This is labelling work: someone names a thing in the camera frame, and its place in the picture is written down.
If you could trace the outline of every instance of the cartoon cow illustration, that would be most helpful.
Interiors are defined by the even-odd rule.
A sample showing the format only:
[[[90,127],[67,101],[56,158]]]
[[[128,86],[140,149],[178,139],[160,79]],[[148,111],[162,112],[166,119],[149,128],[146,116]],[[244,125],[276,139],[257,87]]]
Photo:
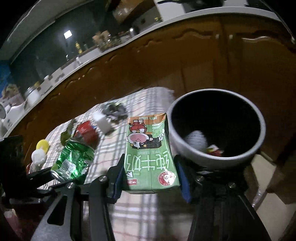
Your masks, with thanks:
[[[141,147],[146,147],[148,141],[153,141],[153,138],[146,134],[147,126],[144,124],[143,120],[134,120],[132,124],[129,124],[131,133],[127,136],[126,141],[128,141],[132,147],[139,149]],[[164,137],[163,133],[158,136],[158,141],[162,141]]]

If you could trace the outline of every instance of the green milk carton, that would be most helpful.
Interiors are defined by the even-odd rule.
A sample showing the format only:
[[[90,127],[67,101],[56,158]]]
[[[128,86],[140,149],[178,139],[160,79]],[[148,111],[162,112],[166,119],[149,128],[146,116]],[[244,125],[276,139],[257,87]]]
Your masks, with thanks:
[[[130,117],[127,123],[124,190],[147,194],[178,187],[166,113]]]

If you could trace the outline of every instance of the bottle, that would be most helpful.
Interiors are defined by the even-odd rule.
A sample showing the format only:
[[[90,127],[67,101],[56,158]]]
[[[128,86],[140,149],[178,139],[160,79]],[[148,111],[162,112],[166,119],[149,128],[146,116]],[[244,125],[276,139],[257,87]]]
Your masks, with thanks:
[[[80,47],[80,44],[77,43],[77,41],[75,42],[75,47],[76,47],[76,49],[78,50],[78,53],[81,54],[81,53],[82,53],[82,49],[81,49],[81,47]]]
[[[87,46],[87,44],[85,42],[82,42],[82,44],[85,47],[85,50],[88,50],[89,47]]]

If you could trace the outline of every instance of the red can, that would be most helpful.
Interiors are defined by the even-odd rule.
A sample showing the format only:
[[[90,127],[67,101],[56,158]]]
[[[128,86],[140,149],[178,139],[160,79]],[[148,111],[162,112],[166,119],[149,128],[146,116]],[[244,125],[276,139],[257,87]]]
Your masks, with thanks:
[[[88,120],[78,125],[74,137],[78,140],[83,139],[83,142],[91,147],[96,147],[98,143],[98,134],[96,130],[91,126],[91,122]]]

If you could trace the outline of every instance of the white ball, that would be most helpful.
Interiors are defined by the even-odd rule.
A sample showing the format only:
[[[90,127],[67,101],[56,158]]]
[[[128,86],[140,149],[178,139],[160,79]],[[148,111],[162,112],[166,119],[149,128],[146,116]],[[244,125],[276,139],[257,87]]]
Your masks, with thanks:
[[[205,152],[208,147],[207,139],[201,131],[193,131],[188,134],[184,140],[194,149]]]
[[[39,171],[42,168],[43,164],[45,163],[46,154],[44,150],[37,149],[33,151],[31,158],[32,158],[31,171],[36,172],[36,171]]]

